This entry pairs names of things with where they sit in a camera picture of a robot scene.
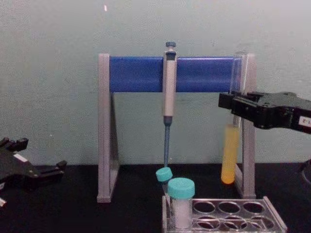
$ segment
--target gray stand leg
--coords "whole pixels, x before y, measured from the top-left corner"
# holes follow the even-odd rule
[[[242,79],[244,93],[256,90],[256,61],[252,54],[242,56]],[[242,171],[236,165],[235,185],[243,199],[255,199],[255,127],[242,119]]]
[[[109,54],[99,55],[97,202],[100,203],[111,202],[119,171],[114,102],[109,90],[109,60]]]

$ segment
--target teal cap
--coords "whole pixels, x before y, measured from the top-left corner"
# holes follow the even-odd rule
[[[155,175],[156,175],[157,181],[159,182],[168,181],[170,178],[173,177],[172,171],[168,166],[163,167],[159,169],[158,171],[156,171]]]
[[[187,178],[174,178],[169,181],[168,194],[175,199],[189,199],[194,196],[194,182]]]

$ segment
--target pale green wall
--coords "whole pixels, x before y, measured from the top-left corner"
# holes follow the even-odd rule
[[[258,58],[261,91],[311,99],[308,0],[2,0],[0,136],[28,137],[35,164],[97,163],[97,54]],[[175,163],[221,161],[217,94],[179,94],[172,125]],[[161,94],[116,96],[121,161],[161,163]],[[304,161],[311,136],[257,131],[258,162]]]

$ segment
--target black work surface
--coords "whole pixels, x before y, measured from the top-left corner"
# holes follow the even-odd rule
[[[69,166],[61,183],[27,193],[8,190],[0,233],[159,233],[159,165],[121,166],[112,203],[98,204],[97,166]],[[195,198],[238,198],[220,181],[221,165],[171,165],[175,177],[196,185]],[[257,164],[256,193],[267,196],[292,233],[311,232],[311,186],[298,164]]]

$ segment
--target yellow liquid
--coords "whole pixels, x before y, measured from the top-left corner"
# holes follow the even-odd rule
[[[235,165],[238,159],[240,130],[233,125],[227,125],[225,128],[225,148],[223,156],[221,179],[225,184],[234,182]]]

